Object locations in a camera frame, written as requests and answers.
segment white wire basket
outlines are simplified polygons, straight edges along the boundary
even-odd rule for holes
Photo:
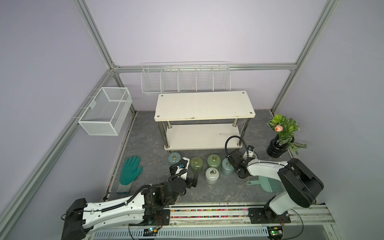
[[[127,88],[100,88],[79,124],[89,135],[117,136],[131,104]]]
[[[230,91],[227,65],[146,67],[141,72],[144,94]]]

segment potted plant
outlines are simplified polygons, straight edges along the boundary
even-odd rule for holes
[[[295,132],[300,130],[300,125],[292,118],[277,114],[274,119],[268,121],[268,126],[277,132],[276,137],[271,140],[266,149],[269,156],[278,158],[288,148],[298,154],[299,148],[307,148],[306,144],[295,142]]]

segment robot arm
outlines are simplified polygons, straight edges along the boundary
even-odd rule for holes
[[[61,240],[81,240],[88,233],[122,224],[162,225],[164,207],[175,204],[187,188],[197,184],[196,178],[187,176],[188,165],[189,159],[183,158],[170,167],[166,182],[144,185],[130,197],[97,203],[76,200],[65,214]]]
[[[227,142],[225,144],[227,159],[240,178],[265,176],[281,181],[286,189],[267,202],[260,215],[263,222],[259,223],[278,223],[280,217],[285,215],[289,209],[296,206],[309,207],[315,203],[315,198],[324,188],[320,179],[299,159],[292,158],[288,162],[260,161],[255,157],[250,157],[255,155],[251,154],[253,146],[248,146],[246,153],[242,156],[236,150],[228,153]]]

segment table top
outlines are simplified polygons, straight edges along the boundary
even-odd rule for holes
[[[156,122],[254,117],[246,91],[162,93],[155,113]]]

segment gray floor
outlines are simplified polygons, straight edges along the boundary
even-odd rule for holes
[[[276,135],[266,124],[271,115],[269,110],[255,110],[256,116],[250,120],[244,140],[247,144],[255,147],[255,151],[259,159],[265,161],[288,161],[289,155],[284,153],[279,159],[268,156],[266,148],[269,142]],[[164,143],[160,136],[157,123],[154,121],[155,112],[138,112],[135,124],[128,140],[123,159],[132,155],[141,157],[140,165],[143,166],[142,173],[133,182],[130,194],[116,194],[119,183],[121,168],[124,161],[121,161],[115,184],[112,186],[110,200],[127,197],[135,192],[144,184],[157,184],[165,181],[169,176],[168,155],[164,150]],[[192,124],[198,123],[230,123],[233,120],[207,120],[207,121],[188,121],[188,122],[172,122],[172,124]],[[238,121],[239,129],[242,128],[243,119]],[[196,156],[204,160],[204,170],[206,170],[207,157],[212,154],[218,154],[221,158],[225,157],[224,149],[221,150],[191,150],[178,151],[182,157],[193,158]],[[209,185],[205,181],[205,171],[199,174],[197,187],[191,187],[187,190],[187,194],[181,196],[177,202],[193,203],[193,202],[266,202],[276,193],[268,193],[261,189],[259,185],[246,185],[248,180],[256,180],[256,176],[240,179],[236,174],[231,176],[220,175],[219,181],[215,185]]]

